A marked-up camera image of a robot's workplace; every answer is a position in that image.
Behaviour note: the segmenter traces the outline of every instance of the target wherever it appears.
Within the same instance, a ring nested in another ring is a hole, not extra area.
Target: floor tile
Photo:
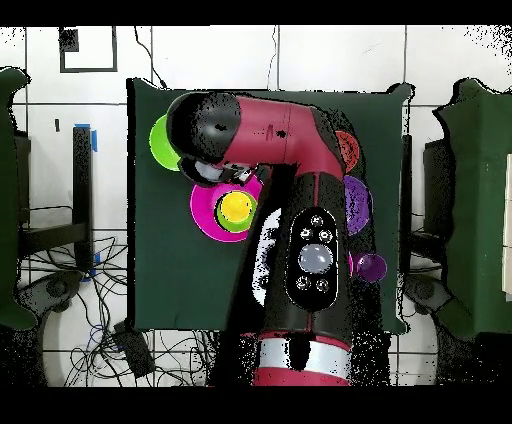
[[[403,25],[281,26],[280,88],[385,92],[404,73]]]
[[[414,313],[412,302],[404,296],[403,319],[408,332],[398,336],[399,352],[437,352],[437,332],[430,315]]]
[[[507,155],[507,183],[505,199],[512,200],[512,153]]]
[[[120,275],[124,281],[126,271],[115,271],[115,274]],[[109,280],[109,277],[104,274],[97,275],[96,279],[98,292],[110,312],[110,330],[113,331],[114,324],[127,317],[126,287],[115,280]],[[101,326],[100,306],[103,307],[105,317],[107,317],[107,311],[98,297],[94,282],[81,283],[78,294],[87,305],[90,324],[87,321],[85,306],[77,295],[71,300],[68,310],[60,314],[53,312],[50,314],[44,333],[45,350],[71,350],[77,346],[81,346],[82,349],[87,347],[91,349],[95,346],[95,340],[100,340],[101,331],[96,331],[91,325]]]
[[[396,353],[389,354],[389,372],[391,374],[398,372],[398,355]]]
[[[400,374],[421,374],[435,376],[437,367],[436,354],[400,353],[397,370]]]
[[[399,386],[433,386],[434,380],[430,375],[398,374]]]
[[[156,353],[155,364],[156,387],[205,385],[206,367],[197,353]]]
[[[505,221],[503,225],[503,245],[512,247],[512,200],[505,202]]]
[[[109,272],[115,268],[128,268],[127,231],[94,231],[93,237],[94,251],[100,255],[101,267]]]
[[[113,370],[99,355],[94,360],[94,367],[87,367],[84,356],[77,352],[44,352],[43,363],[45,367],[48,385],[50,387],[152,387],[153,374],[147,378],[135,379],[129,370],[122,354],[111,355],[107,359]],[[114,372],[125,374],[119,377],[121,383],[116,379]]]
[[[0,27],[0,68],[25,69],[25,28]],[[18,90],[14,103],[25,103],[25,89]]]
[[[447,104],[454,83],[467,77],[494,90],[512,86],[510,39],[499,31],[496,25],[408,25],[406,79],[416,87],[412,104]]]
[[[192,348],[203,351],[208,347],[208,341],[203,343],[201,334],[197,331],[155,330],[155,351],[157,352],[189,351]]]
[[[154,68],[169,88],[266,88],[273,31],[273,25],[156,26]],[[156,75],[153,81],[159,86]]]
[[[16,129],[18,131],[27,131],[27,107],[25,105],[13,105],[11,112],[14,116]]]
[[[72,205],[73,127],[89,124],[97,138],[97,151],[92,152],[93,227],[126,228],[126,106],[31,105],[28,119],[31,207]],[[59,225],[53,210],[39,211],[38,216],[46,216],[47,225]]]
[[[150,28],[137,27],[139,41],[150,48]],[[111,61],[112,31],[108,27],[77,27],[79,51],[66,54],[68,61],[98,68]],[[117,72],[61,73],[58,29],[28,28],[29,103],[126,103],[126,78],[151,78],[151,61],[135,41],[131,26],[116,27]]]

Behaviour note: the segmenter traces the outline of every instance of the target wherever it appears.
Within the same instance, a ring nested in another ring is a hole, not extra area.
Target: pink plate
[[[194,186],[190,196],[190,212],[200,230],[215,241],[224,243],[236,243],[247,238],[249,231],[242,233],[230,233],[224,230],[215,220],[215,207],[217,201],[230,191],[242,191],[249,193],[258,200],[262,184],[256,177],[249,180],[245,187],[237,184],[219,184],[212,188]]]

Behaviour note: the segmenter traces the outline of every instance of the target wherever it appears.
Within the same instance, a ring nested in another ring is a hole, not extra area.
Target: purple cup
[[[386,277],[388,265],[376,253],[359,253],[354,256],[354,273],[368,283],[377,283]]]
[[[370,220],[371,194],[357,178],[345,175],[345,203],[348,235],[361,231]]]

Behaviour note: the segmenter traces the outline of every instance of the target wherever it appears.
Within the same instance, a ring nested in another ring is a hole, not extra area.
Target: white tile floor
[[[443,136],[432,110],[449,102],[453,84],[463,77],[480,78],[487,86],[505,90],[512,86],[511,60],[506,41],[493,36],[491,27],[441,26],[281,26],[279,70],[275,54],[274,26],[137,27],[139,40],[153,55],[154,67],[170,88],[266,88],[285,90],[382,92],[394,83],[407,81],[416,88],[412,100],[410,133],[413,136],[413,211],[422,214],[422,151],[426,142]],[[108,27],[78,27],[80,51],[66,53],[70,66],[104,67],[112,63],[111,30]],[[32,139],[32,207],[71,205],[71,129],[88,123],[97,130],[98,151],[94,152],[95,238],[116,237],[126,243],[126,90],[127,77],[146,78],[158,84],[151,62],[136,43],[133,27],[116,27],[117,73],[60,73],[56,28],[0,28],[0,67],[17,66],[31,77],[27,89],[14,97],[13,114],[19,129]],[[59,119],[60,132],[54,121]],[[37,211],[33,225],[70,221],[67,210]],[[413,229],[421,227],[414,217]],[[97,250],[108,243],[98,242]],[[126,252],[115,264],[126,268]],[[415,266],[429,265],[413,258]],[[31,261],[32,267],[44,264]],[[124,269],[112,271],[126,275]],[[44,275],[32,271],[32,280]],[[24,272],[22,283],[27,283]],[[110,293],[112,321],[126,316],[126,296]],[[80,295],[88,306],[89,319],[99,323],[98,298],[90,283],[83,283]],[[391,381],[397,385],[432,384],[437,342],[429,317],[413,314],[403,302],[409,332],[392,337],[389,352]],[[192,344],[176,346],[173,356],[160,356],[166,347],[190,336],[189,332],[155,331],[149,334],[157,365],[161,368],[137,385],[178,385],[178,379],[162,369],[190,368]],[[62,315],[53,314],[45,334],[45,364],[51,385],[62,386],[72,370],[71,350],[86,346],[90,326],[79,298]],[[73,363],[80,354],[73,353]],[[197,355],[192,355],[197,367]],[[118,371],[127,369],[119,361]],[[111,372],[103,369],[101,373]],[[201,381],[201,373],[193,376]],[[190,374],[183,378],[190,381]],[[132,376],[123,385],[135,386]],[[77,381],[76,385],[85,385]],[[94,378],[88,385],[115,385],[115,379]]]

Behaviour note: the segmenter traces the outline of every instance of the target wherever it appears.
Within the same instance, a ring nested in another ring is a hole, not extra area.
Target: purple plate
[[[345,199],[348,235],[361,231],[370,220],[371,194],[357,178],[345,175]]]

